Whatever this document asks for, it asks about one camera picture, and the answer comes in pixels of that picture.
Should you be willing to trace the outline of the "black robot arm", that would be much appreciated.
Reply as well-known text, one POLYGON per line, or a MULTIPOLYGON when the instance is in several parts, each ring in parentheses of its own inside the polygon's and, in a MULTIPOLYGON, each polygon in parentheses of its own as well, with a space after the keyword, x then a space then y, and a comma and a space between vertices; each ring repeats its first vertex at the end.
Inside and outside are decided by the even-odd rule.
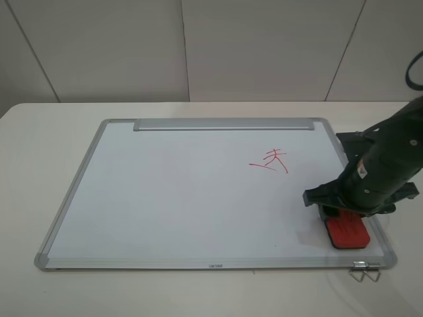
POLYGON ((361 217, 389 214, 419 192, 410 180, 422 169, 422 98, 364 131, 338 133, 348 164, 339 177, 306 190, 306 206, 326 217, 342 209, 361 217))

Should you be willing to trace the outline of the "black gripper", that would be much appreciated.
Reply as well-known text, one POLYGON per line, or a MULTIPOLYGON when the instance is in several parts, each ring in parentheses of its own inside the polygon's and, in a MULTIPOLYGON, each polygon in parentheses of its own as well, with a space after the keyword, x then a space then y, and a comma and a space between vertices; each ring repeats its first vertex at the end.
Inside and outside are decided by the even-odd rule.
POLYGON ((411 132, 338 133, 348 164, 337 179, 305 190, 304 204, 319 206, 322 221, 344 209, 363 217, 388 214, 418 196, 418 135, 411 132))

